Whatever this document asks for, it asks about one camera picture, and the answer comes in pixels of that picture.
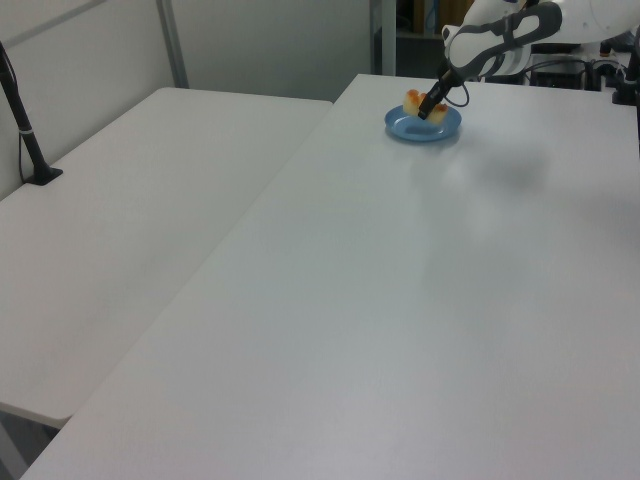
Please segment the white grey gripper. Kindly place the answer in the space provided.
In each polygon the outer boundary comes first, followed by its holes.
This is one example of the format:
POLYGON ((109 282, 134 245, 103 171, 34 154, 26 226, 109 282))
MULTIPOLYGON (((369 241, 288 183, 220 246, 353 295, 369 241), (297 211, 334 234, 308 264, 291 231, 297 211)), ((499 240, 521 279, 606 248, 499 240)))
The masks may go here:
POLYGON ((483 25, 446 25, 442 34, 447 69, 425 95, 418 107, 422 120, 441 121, 446 114, 442 105, 454 87, 454 77, 465 81, 476 77, 509 76, 528 64, 531 46, 516 44, 513 20, 506 15, 483 25))

